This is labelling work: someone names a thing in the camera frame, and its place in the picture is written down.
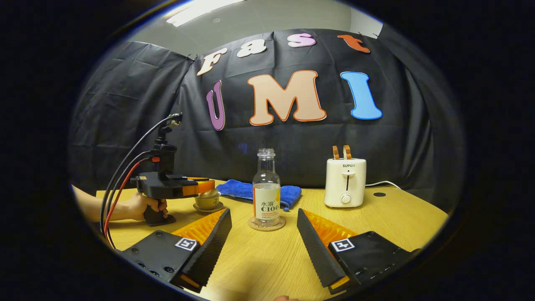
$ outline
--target white toaster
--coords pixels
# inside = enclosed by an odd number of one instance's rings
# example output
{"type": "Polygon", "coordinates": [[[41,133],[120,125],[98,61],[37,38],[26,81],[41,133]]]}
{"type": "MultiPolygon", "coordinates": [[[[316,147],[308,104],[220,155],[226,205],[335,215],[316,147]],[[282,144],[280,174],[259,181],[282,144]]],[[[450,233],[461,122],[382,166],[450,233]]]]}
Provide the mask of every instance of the white toaster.
{"type": "Polygon", "coordinates": [[[327,160],[325,205],[336,208],[358,207],[364,200],[365,185],[366,160],[327,160]]]}

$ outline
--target wooden table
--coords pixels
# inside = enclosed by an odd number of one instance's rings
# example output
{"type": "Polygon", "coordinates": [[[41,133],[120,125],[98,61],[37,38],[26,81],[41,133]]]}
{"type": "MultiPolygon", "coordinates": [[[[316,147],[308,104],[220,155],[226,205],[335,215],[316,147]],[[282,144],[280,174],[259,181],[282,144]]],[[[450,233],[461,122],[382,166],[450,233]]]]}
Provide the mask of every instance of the wooden table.
{"type": "MultiPolygon", "coordinates": [[[[224,183],[216,181],[216,186],[224,183]]],[[[127,200],[135,189],[123,190],[127,200]]],[[[208,285],[199,295],[215,301],[272,301],[288,295],[300,301],[325,300],[335,295],[322,288],[319,278],[297,229],[297,210],[303,208],[357,233],[375,231],[399,247],[412,251],[424,247],[441,228],[447,214],[428,202],[393,186],[368,187],[364,203],[357,208],[328,208],[323,203],[325,190],[303,189],[300,200],[289,212],[284,228],[260,232],[247,225],[253,215],[252,203],[221,197],[230,208],[232,230],[208,285]],[[383,192],[384,197],[373,194],[383,192]]],[[[204,214],[193,208],[193,198],[168,200],[167,208],[177,221],[148,227],[145,221],[115,221],[110,231],[115,246],[125,250],[156,230],[173,232],[204,214]]]]}

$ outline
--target red cable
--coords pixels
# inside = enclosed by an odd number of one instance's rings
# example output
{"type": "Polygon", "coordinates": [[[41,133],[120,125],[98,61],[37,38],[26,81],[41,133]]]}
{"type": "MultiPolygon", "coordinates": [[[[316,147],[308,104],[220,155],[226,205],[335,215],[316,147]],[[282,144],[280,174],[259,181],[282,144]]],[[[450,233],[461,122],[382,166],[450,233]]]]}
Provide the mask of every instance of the red cable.
{"type": "Polygon", "coordinates": [[[108,213],[108,216],[106,217],[106,222],[104,223],[104,237],[109,242],[108,239],[108,224],[110,223],[111,214],[113,212],[113,209],[115,208],[115,205],[117,204],[117,201],[119,200],[119,196],[121,195],[121,191],[123,191],[123,188],[125,187],[126,183],[128,182],[128,179],[130,179],[130,176],[134,172],[134,170],[141,164],[141,162],[148,160],[148,158],[141,159],[138,163],[136,163],[130,171],[128,172],[128,175],[126,175],[125,180],[123,181],[123,184],[121,184],[121,188],[119,189],[119,192],[117,193],[117,197],[115,197],[115,201],[113,202],[113,205],[111,205],[110,212],[108,213]]]}

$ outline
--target person's hand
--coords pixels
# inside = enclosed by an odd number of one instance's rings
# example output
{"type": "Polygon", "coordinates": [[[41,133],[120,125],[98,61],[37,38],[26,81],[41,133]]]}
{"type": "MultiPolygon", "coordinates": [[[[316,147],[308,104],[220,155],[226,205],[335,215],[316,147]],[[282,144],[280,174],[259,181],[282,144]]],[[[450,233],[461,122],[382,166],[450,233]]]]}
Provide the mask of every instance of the person's hand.
{"type": "Polygon", "coordinates": [[[165,199],[162,199],[162,203],[158,206],[157,200],[146,197],[140,192],[136,192],[136,194],[133,195],[129,200],[122,203],[123,214],[121,214],[121,219],[143,221],[145,219],[145,217],[143,217],[143,213],[145,212],[145,210],[147,210],[147,205],[149,205],[150,208],[152,208],[156,212],[163,210],[164,218],[167,218],[167,200],[165,199]]]}
{"type": "Polygon", "coordinates": [[[299,301],[299,299],[290,299],[288,296],[279,296],[273,299],[273,301],[299,301]]]}

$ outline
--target tea saucer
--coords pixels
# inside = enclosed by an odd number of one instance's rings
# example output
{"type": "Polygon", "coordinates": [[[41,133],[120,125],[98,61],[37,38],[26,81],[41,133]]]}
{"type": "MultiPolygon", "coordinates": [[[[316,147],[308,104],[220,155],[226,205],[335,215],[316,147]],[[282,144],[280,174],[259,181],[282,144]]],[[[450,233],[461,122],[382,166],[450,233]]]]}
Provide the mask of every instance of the tea saucer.
{"type": "Polygon", "coordinates": [[[197,204],[193,204],[193,208],[195,208],[199,212],[216,212],[218,210],[221,210],[223,208],[223,203],[219,202],[217,203],[216,207],[214,209],[200,209],[197,204]]]}

